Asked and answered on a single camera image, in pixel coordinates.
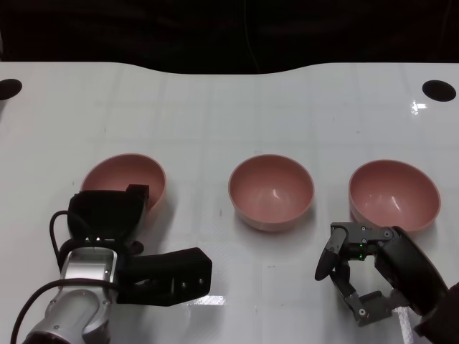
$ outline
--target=white table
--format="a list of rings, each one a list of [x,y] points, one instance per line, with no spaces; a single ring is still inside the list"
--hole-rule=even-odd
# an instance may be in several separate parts
[[[408,325],[395,314],[358,328],[332,282],[313,276],[329,224],[349,220],[351,173],[393,158],[437,184],[436,227],[415,240],[448,287],[459,281],[459,99],[435,102],[421,90],[428,80],[459,90],[458,65],[322,64],[200,76],[112,63],[0,63],[0,76],[24,84],[0,119],[0,342],[9,341],[33,291],[59,277],[49,218],[67,209],[92,166],[125,152],[155,158],[168,177],[171,208],[142,233],[147,252],[198,246],[214,270],[202,300],[116,306],[113,344],[427,342],[411,334],[413,312]],[[227,180],[260,153],[289,156],[311,172],[315,204],[300,228],[266,235],[235,218]],[[64,218],[56,230],[61,244]],[[390,290],[370,258],[351,268],[360,295]],[[55,293],[29,311],[21,340]]]

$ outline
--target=robotic hand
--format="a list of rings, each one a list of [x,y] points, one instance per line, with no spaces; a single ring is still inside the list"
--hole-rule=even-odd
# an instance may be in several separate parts
[[[375,257],[374,267],[394,288],[359,296],[349,282],[349,260]],[[358,223],[332,223],[331,236],[319,259],[316,280],[327,276],[349,306],[359,326],[411,307],[423,316],[415,330],[434,344],[459,343],[459,285],[448,291],[430,260],[399,227],[372,229]]]
[[[53,216],[50,224],[61,280],[32,295],[14,326],[11,343],[30,305],[44,291],[60,287],[44,319],[24,344],[108,344],[109,314],[116,302],[171,306],[207,295],[212,261],[198,248],[153,256],[137,256],[133,247],[148,202],[147,186],[126,191],[82,191],[70,201],[69,211]],[[58,250],[54,221],[67,214],[71,239]]]

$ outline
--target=black cable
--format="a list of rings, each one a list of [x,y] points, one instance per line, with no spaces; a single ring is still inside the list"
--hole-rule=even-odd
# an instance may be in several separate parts
[[[98,279],[87,279],[87,278],[72,278],[72,279],[59,279],[57,281],[50,282],[43,287],[39,288],[32,296],[27,300],[21,312],[17,316],[16,322],[14,323],[13,332],[11,333],[11,344],[16,344],[17,336],[19,334],[19,329],[21,327],[22,321],[27,314],[29,308],[33,303],[38,299],[38,297],[44,292],[55,288],[55,287],[68,287],[68,286],[89,286],[89,287],[104,287],[108,289],[113,289],[120,291],[120,287],[112,282],[102,281]]]
[[[451,5],[452,4],[453,4],[453,1],[452,0],[448,0],[448,3],[446,5],[445,14],[443,14],[442,28],[441,28],[441,32],[440,32],[440,38],[438,40],[438,50],[440,50],[441,47],[443,46],[443,41],[445,39],[445,33],[446,33],[446,24],[448,23],[448,17],[449,17],[450,12],[451,12]]]
[[[253,64],[255,69],[257,70],[258,74],[261,74],[260,66],[258,65],[257,58],[252,51],[252,47],[250,46],[250,38],[249,38],[249,29],[247,27],[247,0],[244,1],[244,33],[245,33],[245,42],[247,43],[247,48],[249,49],[250,57],[252,58]]]
[[[70,217],[71,219],[74,219],[78,222],[80,222],[80,224],[85,227],[85,230],[86,230],[86,233],[87,235],[89,235],[91,233],[91,228],[87,225],[87,223],[85,222],[85,220],[83,220],[81,217],[79,217],[77,214],[75,213],[72,213],[68,210],[61,210],[61,211],[58,211],[56,214],[54,214],[51,218],[51,221],[49,221],[49,236],[51,237],[51,244],[52,244],[52,249],[55,251],[55,255],[56,255],[56,260],[59,261],[59,248],[57,247],[57,243],[56,243],[56,236],[55,236],[55,221],[56,219],[61,216],[61,215],[67,215],[68,217]]]

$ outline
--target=bowl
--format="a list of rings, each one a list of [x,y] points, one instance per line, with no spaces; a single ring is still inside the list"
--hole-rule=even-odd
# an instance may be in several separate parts
[[[147,208],[158,208],[166,193],[166,174],[154,159],[141,154],[121,154],[102,161],[86,176],[81,191],[125,191],[129,184],[148,185]]]
[[[349,203],[357,221],[415,232],[434,222],[441,200],[437,187],[422,171],[400,161],[379,160],[354,172]]]
[[[244,222],[261,231],[283,231],[293,227],[311,206],[314,184],[296,161],[262,155],[236,167],[228,191]]]

